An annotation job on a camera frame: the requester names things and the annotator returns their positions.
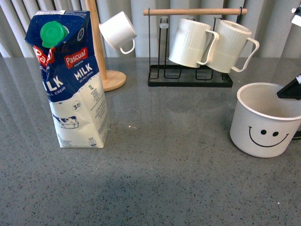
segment green cap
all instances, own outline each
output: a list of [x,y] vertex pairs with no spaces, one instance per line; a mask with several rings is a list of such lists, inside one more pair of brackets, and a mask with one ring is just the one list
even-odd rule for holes
[[52,48],[67,36],[67,31],[63,25],[57,21],[51,21],[41,28],[40,36],[43,40],[42,46]]

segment white mug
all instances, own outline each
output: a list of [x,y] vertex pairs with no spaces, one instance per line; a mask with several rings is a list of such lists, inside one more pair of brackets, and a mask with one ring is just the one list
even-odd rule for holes
[[[103,24],[99,24],[99,30],[103,38],[115,51],[120,49],[123,54],[128,54],[134,50],[134,38],[137,37],[137,33],[125,12],[121,11]],[[125,52],[122,46],[129,41],[133,42],[133,47]]]
[[[211,69],[218,72],[229,73],[230,70],[242,72],[248,66],[251,57],[259,48],[259,42],[250,38],[252,32],[246,27],[232,21],[221,20],[216,28],[220,38],[213,52],[213,59],[206,64]],[[255,49],[247,58],[242,69],[235,67],[240,54],[244,50],[247,42],[250,41],[255,45]],[[208,55],[209,49],[205,51],[204,57]]]
[[[211,26],[201,22],[181,19],[174,44],[171,49],[169,60],[183,66],[198,68],[199,65],[205,65],[212,60],[212,53],[219,39],[216,32],[210,31]],[[202,62],[203,53],[206,49],[206,43],[209,33],[214,35],[214,39],[209,47],[209,54]]]

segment wooden bar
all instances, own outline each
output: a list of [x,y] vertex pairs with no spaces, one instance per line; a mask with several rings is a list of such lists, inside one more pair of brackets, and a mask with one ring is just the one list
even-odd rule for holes
[[104,56],[103,56],[103,46],[102,46],[102,42],[101,42],[100,31],[98,28],[99,19],[98,19],[98,13],[97,13],[97,8],[96,8],[96,2],[95,2],[95,0],[85,0],[85,4],[87,7],[87,10],[90,11],[94,54],[95,54],[95,57],[96,57],[96,60],[98,63],[101,78],[104,81],[107,79],[107,71],[105,68],[105,61],[104,61]]
[[145,9],[143,15],[245,15],[247,11],[246,8]]

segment gray countertop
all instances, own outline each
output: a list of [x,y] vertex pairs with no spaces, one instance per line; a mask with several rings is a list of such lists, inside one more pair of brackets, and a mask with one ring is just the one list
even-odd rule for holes
[[37,60],[0,59],[0,225],[301,225],[301,141],[262,159],[230,139],[237,90],[300,59],[253,58],[232,88],[148,87],[148,67],[107,59],[127,82],[105,147],[61,149]]

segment milk carton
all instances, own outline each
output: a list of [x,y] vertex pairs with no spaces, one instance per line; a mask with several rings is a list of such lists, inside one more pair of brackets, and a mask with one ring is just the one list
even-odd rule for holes
[[94,56],[90,13],[39,11],[25,40],[40,64],[60,147],[102,148],[110,119]]

